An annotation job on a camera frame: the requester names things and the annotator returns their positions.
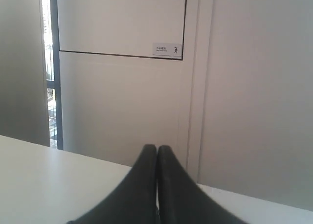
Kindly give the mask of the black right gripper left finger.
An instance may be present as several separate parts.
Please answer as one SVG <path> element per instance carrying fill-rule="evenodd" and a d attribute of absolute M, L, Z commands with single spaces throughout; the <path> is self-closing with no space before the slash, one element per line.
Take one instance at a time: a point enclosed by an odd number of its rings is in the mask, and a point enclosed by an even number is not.
<path fill-rule="evenodd" d="M 157 148 L 144 145 L 119 185 L 98 205 L 69 224 L 155 224 Z"/>

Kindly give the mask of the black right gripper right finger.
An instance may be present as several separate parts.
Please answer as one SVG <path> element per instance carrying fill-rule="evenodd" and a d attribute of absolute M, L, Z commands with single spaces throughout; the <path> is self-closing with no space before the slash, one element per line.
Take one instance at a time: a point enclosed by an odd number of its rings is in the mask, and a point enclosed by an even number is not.
<path fill-rule="evenodd" d="M 158 149 L 157 188 L 162 224 L 244 223 L 199 188 L 168 145 Z"/>

